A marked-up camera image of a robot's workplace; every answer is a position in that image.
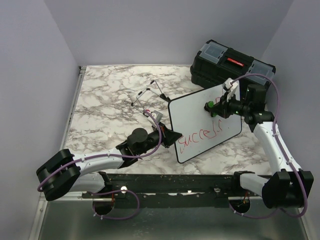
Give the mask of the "black front mounting rail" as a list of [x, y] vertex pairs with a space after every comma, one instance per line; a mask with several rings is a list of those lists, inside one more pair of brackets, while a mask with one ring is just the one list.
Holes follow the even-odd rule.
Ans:
[[235, 185], [234, 175], [106, 174], [103, 189], [72, 190], [64, 195], [92, 200], [99, 208], [228, 208], [229, 203], [249, 206], [257, 194]]

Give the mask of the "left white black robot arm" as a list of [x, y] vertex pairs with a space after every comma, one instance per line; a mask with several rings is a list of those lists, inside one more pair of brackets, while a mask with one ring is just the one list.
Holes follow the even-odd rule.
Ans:
[[101, 198], [107, 197], [111, 185], [100, 171], [129, 167], [155, 153], [160, 146], [169, 148], [182, 136], [160, 124], [151, 133], [136, 128], [124, 142], [100, 153], [81, 155], [62, 149], [36, 170], [37, 191], [43, 192], [47, 201], [57, 200], [69, 192], [92, 192]]

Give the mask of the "black plastic toolbox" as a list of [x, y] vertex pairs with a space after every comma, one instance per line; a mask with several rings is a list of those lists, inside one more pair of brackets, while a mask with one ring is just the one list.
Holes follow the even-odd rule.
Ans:
[[272, 79], [276, 67], [211, 39], [196, 54], [190, 73], [193, 84], [208, 89], [246, 74]]

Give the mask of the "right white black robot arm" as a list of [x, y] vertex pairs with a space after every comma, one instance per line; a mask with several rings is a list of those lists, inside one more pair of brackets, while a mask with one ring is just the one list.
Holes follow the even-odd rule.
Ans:
[[241, 196], [250, 191], [262, 197], [269, 209], [306, 208], [314, 177], [304, 171], [291, 156], [276, 124], [274, 114], [265, 110], [267, 90], [250, 84], [244, 100], [238, 100], [235, 88], [227, 89], [218, 102], [209, 101], [204, 109], [211, 117], [241, 116], [259, 140], [267, 156], [272, 176], [264, 178], [250, 171], [234, 174], [230, 191]]

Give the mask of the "green black whiteboard eraser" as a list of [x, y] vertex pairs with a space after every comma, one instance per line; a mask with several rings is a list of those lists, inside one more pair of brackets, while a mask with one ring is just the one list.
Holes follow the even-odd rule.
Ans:
[[215, 108], [213, 108], [213, 105], [214, 105], [214, 104], [215, 104], [215, 103], [214, 103], [213, 101], [207, 102], [207, 103], [204, 105], [204, 110], [207, 111], [207, 112], [210, 114], [211, 111], [214, 111], [214, 110], [215, 110]]

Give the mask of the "white whiteboard with red writing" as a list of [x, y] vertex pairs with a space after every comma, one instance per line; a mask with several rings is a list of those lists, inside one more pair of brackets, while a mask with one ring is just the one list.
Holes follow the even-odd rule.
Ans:
[[204, 109], [205, 103], [218, 103], [224, 93], [222, 85], [217, 85], [177, 97], [168, 104], [171, 128], [182, 134], [174, 143], [178, 163], [185, 163], [241, 133], [239, 115], [227, 119], [211, 117]]

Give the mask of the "aluminium frame extrusion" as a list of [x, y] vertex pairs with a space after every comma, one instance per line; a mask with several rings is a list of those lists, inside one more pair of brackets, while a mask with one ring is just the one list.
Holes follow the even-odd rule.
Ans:
[[69, 150], [64, 149], [68, 138], [68, 133], [73, 120], [74, 111], [77, 105], [81, 86], [86, 73], [86, 66], [79, 67], [79, 76], [76, 82], [75, 92], [71, 101], [71, 107], [67, 117], [65, 129], [63, 131], [62, 141], [59, 151], [46, 161], [36, 171], [37, 178], [40, 181], [37, 190], [40, 192], [35, 217], [31, 227], [29, 239], [37, 240], [40, 236], [43, 220], [46, 213], [47, 203], [57, 200], [64, 196], [79, 177], [76, 162], [73, 160]]

